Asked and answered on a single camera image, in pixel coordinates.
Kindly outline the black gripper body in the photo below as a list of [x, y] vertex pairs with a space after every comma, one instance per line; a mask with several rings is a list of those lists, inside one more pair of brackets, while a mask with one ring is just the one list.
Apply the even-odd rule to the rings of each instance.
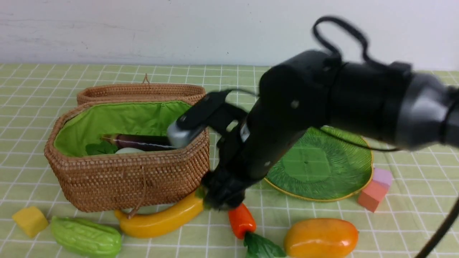
[[215, 210], [239, 207], [246, 190], [265, 178], [305, 132], [278, 121], [250, 116], [236, 133], [224, 140], [216, 170], [203, 178], [204, 206]]

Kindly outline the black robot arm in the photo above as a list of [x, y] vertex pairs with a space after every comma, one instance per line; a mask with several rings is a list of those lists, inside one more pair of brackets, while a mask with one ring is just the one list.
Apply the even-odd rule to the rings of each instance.
[[307, 129], [330, 126], [418, 150], [458, 147], [458, 89], [409, 65], [345, 63], [306, 51], [269, 69], [241, 125], [218, 142], [217, 168], [202, 179], [204, 204], [234, 209]]

